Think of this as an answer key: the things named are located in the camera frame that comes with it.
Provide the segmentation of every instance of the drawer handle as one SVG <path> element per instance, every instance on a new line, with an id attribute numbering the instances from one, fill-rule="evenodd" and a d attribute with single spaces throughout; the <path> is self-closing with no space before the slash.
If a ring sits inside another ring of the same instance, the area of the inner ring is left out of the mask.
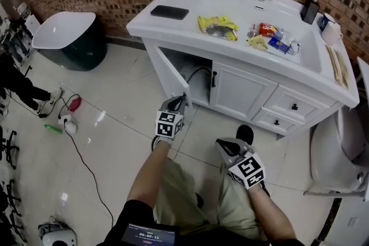
<path id="1" fill-rule="evenodd" d="M 218 73 L 216 73 L 215 71 L 213 72 L 213 79 L 212 79 L 212 87 L 214 88 L 215 87 L 215 76 L 217 75 Z"/>

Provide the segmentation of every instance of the soap dispenser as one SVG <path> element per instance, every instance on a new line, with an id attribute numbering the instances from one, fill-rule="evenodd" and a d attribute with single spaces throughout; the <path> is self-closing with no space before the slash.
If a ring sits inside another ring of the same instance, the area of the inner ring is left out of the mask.
<path id="1" fill-rule="evenodd" d="M 317 0 L 306 0 L 301 11 L 301 19 L 308 24 L 312 24 L 317 16 L 318 10 L 319 3 Z"/>

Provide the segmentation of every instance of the bathtub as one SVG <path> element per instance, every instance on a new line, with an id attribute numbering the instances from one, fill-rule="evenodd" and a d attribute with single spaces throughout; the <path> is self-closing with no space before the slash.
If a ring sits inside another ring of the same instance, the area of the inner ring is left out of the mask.
<path id="1" fill-rule="evenodd" d="M 36 31 L 32 47 L 69 70 L 89 71 L 106 55 L 104 31 L 94 13 L 60 12 Z"/>

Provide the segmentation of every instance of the white mug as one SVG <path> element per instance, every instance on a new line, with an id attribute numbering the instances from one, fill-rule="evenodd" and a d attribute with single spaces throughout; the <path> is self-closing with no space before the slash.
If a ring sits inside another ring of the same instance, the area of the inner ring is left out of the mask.
<path id="1" fill-rule="evenodd" d="M 329 46 L 334 45 L 336 42 L 340 41 L 343 37 L 341 33 L 341 26 L 338 25 L 337 23 L 328 22 L 327 26 L 322 32 L 322 37 Z"/>

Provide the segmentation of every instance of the green pants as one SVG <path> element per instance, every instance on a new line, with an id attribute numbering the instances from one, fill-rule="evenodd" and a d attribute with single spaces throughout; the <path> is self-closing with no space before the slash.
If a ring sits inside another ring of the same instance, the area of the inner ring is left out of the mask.
<path id="1" fill-rule="evenodd" d="M 223 180 L 217 206 L 217 225 L 210 224 L 197 207 L 193 178 L 168 159 L 154 210 L 160 224 L 180 226 L 181 234 L 196 234 L 219 227 L 253 240 L 265 240 L 255 220 L 246 189 L 221 171 Z"/>

